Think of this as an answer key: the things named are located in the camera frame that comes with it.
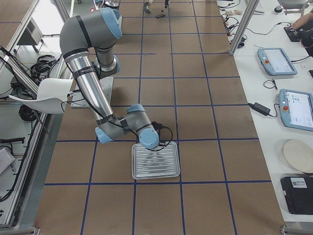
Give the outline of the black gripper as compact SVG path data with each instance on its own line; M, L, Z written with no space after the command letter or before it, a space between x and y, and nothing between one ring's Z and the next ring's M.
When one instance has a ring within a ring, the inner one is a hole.
M168 145L168 141L160 141L159 147L166 147Z

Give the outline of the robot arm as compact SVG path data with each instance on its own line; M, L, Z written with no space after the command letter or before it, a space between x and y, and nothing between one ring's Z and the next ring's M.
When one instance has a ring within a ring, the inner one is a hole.
M119 72L119 61L112 51L122 37L119 18L119 11L108 7L69 18L60 34L61 52L96 118L99 141L108 143L133 133L143 147L155 151L168 142L160 141L157 124L150 121L143 106L132 105L124 116L116 117L100 84L100 79Z

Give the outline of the operator hand at desk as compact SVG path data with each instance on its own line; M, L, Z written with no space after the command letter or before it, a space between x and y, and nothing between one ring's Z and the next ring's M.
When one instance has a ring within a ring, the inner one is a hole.
M298 20L296 20L293 24L292 27L297 30L299 28L301 28L302 26L304 26L309 20L307 18L305 18L304 16L299 18Z

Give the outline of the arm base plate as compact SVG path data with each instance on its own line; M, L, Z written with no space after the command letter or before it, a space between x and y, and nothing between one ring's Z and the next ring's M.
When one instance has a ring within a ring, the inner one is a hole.
M100 84L102 86L102 89L104 90L104 93L106 95L107 101L111 103L111 95L112 95L112 88L113 88L113 81L114 77L105 77L100 79ZM88 103L83 100L83 96L80 92L73 92L72 102L70 104L71 108L76 109L83 109L83 108L89 108Z

